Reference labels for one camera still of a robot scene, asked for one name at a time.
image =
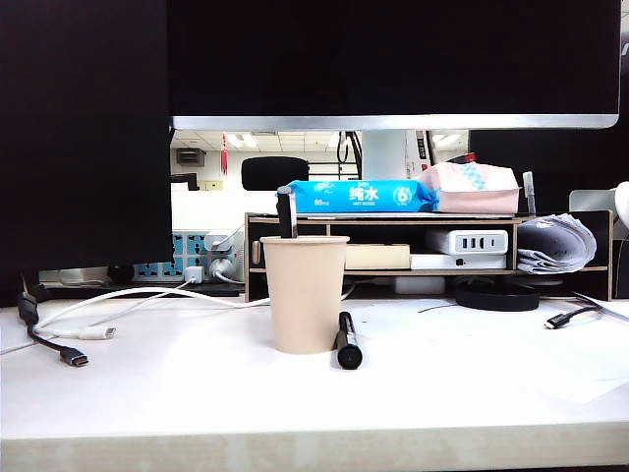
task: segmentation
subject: office chair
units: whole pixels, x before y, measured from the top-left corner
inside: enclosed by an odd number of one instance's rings
[[[245,190],[277,190],[293,180],[309,180],[308,171],[308,162],[299,157],[250,157],[243,160],[241,179]]]

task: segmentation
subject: pink tissue package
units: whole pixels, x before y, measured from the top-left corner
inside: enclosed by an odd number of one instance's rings
[[[417,177],[436,192],[437,211],[448,213],[515,213],[520,188],[508,167],[440,162]]]

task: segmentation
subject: blue wet wipes package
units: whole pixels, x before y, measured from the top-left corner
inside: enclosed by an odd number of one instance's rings
[[[289,184],[298,213],[434,211],[433,191],[416,180],[301,181]]]

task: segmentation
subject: pen holder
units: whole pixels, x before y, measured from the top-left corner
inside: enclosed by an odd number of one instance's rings
[[[264,237],[275,347],[332,350],[338,331],[347,236]]]

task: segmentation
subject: stack of papers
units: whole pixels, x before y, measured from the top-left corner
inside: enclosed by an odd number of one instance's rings
[[[544,216],[518,227],[518,268],[527,273],[561,273],[582,269],[594,258],[597,241],[569,214]]]

